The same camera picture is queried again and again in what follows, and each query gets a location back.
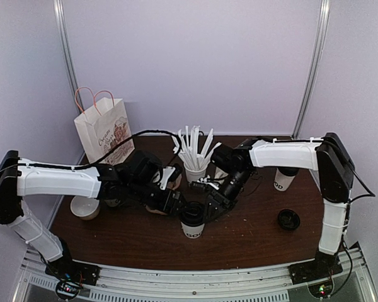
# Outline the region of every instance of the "white paper cup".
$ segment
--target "white paper cup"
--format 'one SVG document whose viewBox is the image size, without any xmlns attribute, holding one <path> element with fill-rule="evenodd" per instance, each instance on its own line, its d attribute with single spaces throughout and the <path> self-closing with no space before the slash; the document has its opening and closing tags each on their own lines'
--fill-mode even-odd
<svg viewBox="0 0 378 302">
<path fill-rule="evenodd" d="M 206 176 L 207 167 L 200 171 L 190 170 L 186 165 L 184 165 L 184 167 L 186 171 L 186 179 L 190 184 L 192 183 L 192 181 L 198 181 L 200 178 Z"/>
<path fill-rule="evenodd" d="M 196 239 L 201 236 L 204 229 L 204 208 L 204 204 L 192 201 L 188 204 L 187 210 L 180 213 L 179 219 L 186 237 Z"/>
<path fill-rule="evenodd" d="M 294 176 L 286 176 L 283 173 L 281 173 L 278 169 L 276 170 L 276 176 L 275 176 L 275 182 L 274 186 L 276 190 L 278 191 L 285 191 L 289 188 L 291 185 L 291 182 L 293 181 Z"/>
<path fill-rule="evenodd" d="M 76 196 L 70 204 L 71 213 L 82 220 L 91 220 L 100 212 L 100 201 L 94 198 Z"/>
</svg>

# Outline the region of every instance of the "wooden table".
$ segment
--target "wooden table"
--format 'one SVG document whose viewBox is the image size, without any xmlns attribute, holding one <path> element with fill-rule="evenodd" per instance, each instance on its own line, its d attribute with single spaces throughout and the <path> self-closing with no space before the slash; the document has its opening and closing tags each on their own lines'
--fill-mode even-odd
<svg viewBox="0 0 378 302">
<path fill-rule="evenodd" d="M 235 147 L 246 137 L 215 137 Z M 170 137 L 138 137 L 135 147 L 156 154 L 164 163 L 172 155 Z M 275 169 L 258 169 L 263 182 L 249 180 L 236 207 L 206 225 L 198 239 L 186 238 L 177 217 L 148 213 L 138 203 L 117 210 L 101 205 L 91 221 L 70 212 L 64 199 L 52 231 L 69 245 L 72 256 L 110 266 L 138 269 L 208 270 L 269 266 L 313 258 L 321 236 L 323 202 L 309 173 L 300 171 L 286 192 L 273 187 Z M 204 201 L 205 194 L 179 188 L 188 201 Z M 293 232 L 281 229 L 278 212 L 294 210 L 301 218 Z"/>
</svg>

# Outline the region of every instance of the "white wall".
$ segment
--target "white wall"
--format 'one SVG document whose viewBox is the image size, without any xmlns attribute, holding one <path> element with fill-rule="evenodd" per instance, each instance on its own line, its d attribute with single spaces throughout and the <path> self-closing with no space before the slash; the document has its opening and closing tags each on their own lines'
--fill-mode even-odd
<svg viewBox="0 0 378 302">
<path fill-rule="evenodd" d="M 378 290 L 378 1 L 332 1 L 329 29 L 301 137 L 335 131 L 377 194 L 352 206 L 351 242 L 361 243 Z M 355 183 L 354 194 L 363 190 Z"/>
<path fill-rule="evenodd" d="M 290 134 L 320 3 L 75 0 L 64 12 L 79 85 L 128 101 L 133 132 Z"/>
<path fill-rule="evenodd" d="M 7 150 L 75 164 L 82 152 L 53 1 L 0 0 L 0 161 Z M 44 223 L 56 196 L 28 202 Z M 0 302 L 8 301 L 25 245 L 0 225 Z"/>
</svg>

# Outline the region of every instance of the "black lid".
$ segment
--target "black lid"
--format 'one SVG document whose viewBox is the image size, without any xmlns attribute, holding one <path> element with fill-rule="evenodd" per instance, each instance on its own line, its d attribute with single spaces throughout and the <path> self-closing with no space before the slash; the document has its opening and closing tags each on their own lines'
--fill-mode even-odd
<svg viewBox="0 0 378 302">
<path fill-rule="evenodd" d="M 277 168 L 281 174 L 286 175 L 286 176 L 296 176 L 299 168 L 293 168 L 293 167 L 278 167 Z"/>
<path fill-rule="evenodd" d="M 204 208 L 204 204 L 192 201 L 186 210 L 179 214 L 179 219 L 189 227 L 198 227 L 203 224 Z"/>
<path fill-rule="evenodd" d="M 300 217 L 289 209 L 280 211 L 277 220 L 278 224 L 287 231 L 294 231 L 300 226 Z"/>
</svg>

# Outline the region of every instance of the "white paper bag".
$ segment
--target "white paper bag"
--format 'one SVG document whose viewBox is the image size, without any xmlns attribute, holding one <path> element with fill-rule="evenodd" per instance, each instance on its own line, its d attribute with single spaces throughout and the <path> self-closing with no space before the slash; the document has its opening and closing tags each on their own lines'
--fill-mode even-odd
<svg viewBox="0 0 378 302">
<path fill-rule="evenodd" d="M 102 98 L 98 102 L 95 102 L 95 97 L 101 92 L 104 91 L 98 92 L 95 96 L 92 94 L 94 105 L 83 111 L 74 120 L 78 135 L 90 163 L 95 162 L 108 153 L 116 144 L 132 135 L 125 104 L 122 99 L 114 99 L 109 92 L 112 97 L 111 99 Z M 133 150 L 133 140 L 130 140 L 117 148 L 114 153 L 104 160 L 104 163 L 111 165 L 119 164 Z"/>
</svg>

